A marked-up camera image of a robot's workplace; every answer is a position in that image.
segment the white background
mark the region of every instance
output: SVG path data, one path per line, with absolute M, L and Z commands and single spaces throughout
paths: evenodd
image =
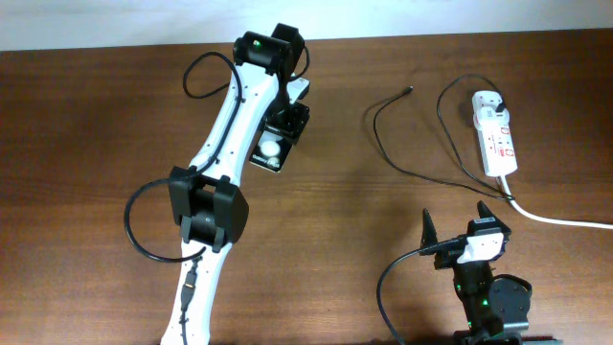
M 0 0 L 0 50 L 613 27 L 611 0 Z

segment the white power strip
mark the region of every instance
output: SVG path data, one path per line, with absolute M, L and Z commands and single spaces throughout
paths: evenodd
M 509 121 L 511 115 L 499 93 L 494 91 L 479 91 L 472 97 L 474 110 L 473 121 L 479 134 L 479 144 L 483 157 L 483 166 L 487 176 L 497 177 L 498 183 L 507 195 L 511 189 L 506 176 L 517 170 L 515 148 L 511 140 Z M 613 229 L 612 224 L 602 224 L 589 221 L 573 221 L 544 218 L 533 215 L 522 209 L 515 200 L 510 200 L 511 206 L 523 216 L 559 225 L 573 225 Z

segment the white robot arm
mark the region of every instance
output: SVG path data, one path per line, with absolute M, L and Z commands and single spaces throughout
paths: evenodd
M 125 206 L 125 231 L 134 247 L 150 259 L 181 263 L 181 274 L 162 345 L 209 343 L 211 310 L 223 262 L 238 241 L 249 213 L 240 177 L 247 157 L 255 165 L 278 172 L 298 142 L 309 118 L 308 107 L 297 103 L 309 82 L 293 75 L 303 50 L 298 30 L 279 24 L 273 34 L 247 32 L 234 46 L 234 64 L 215 52 L 199 57 L 184 76 L 207 56 L 218 56 L 233 70 L 228 93 L 211 134 L 189 169 L 174 167 L 170 178 L 141 187 Z M 195 97 L 186 88 L 186 93 Z M 260 140 L 249 153 L 252 142 Z M 168 184 L 175 223 L 180 226 L 183 257 L 164 258 L 140 245 L 129 225 L 134 200 L 148 188 Z M 211 186 L 213 192 L 205 190 Z

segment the brown wooden surface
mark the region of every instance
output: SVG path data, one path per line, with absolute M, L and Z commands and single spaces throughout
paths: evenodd
M 357 344 L 390 340 L 375 302 L 383 268 L 420 243 L 427 207 L 440 239 L 476 217 L 471 192 L 399 174 L 373 146 L 369 105 L 415 91 L 381 117 L 390 155 L 406 169 L 470 183 L 435 113 L 442 88 L 478 72 L 505 93 L 519 203 L 539 215 L 613 222 L 613 31 L 470 34 L 309 42 L 304 100 L 311 120 L 281 174 L 247 164 L 251 213 L 221 273 L 212 340 L 232 344 Z M 232 45 L 2 53 L 0 59 L 0 342 L 157 344 L 178 265 L 133 250 L 122 224 L 141 184 L 185 166 L 222 97 L 181 89 L 199 54 Z M 219 61 L 194 71 L 193 90 L 229 79 Z M 443 116 L 469 169 L 483 176 L 459 84 Z M 496 273 L 534 285 L 528 334 L 568 344 L 613 341 L 613 232 L 553 226 L 485 199 L 513 230 Z M 165 188 L 139 199 L 143 244 L 179 255 Z M 432 258 L 400 265 L 383 289 L 407 339 L 465 329 L 451 271 Z

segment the power socket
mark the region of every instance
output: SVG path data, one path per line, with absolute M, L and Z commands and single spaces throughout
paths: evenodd
M 511 115 L 502 97 L 494 91 L 479 91 L 472 97 L 473 121 L 487 176 L 508 175 L 517 170 L 515 148 L 511 139 Z

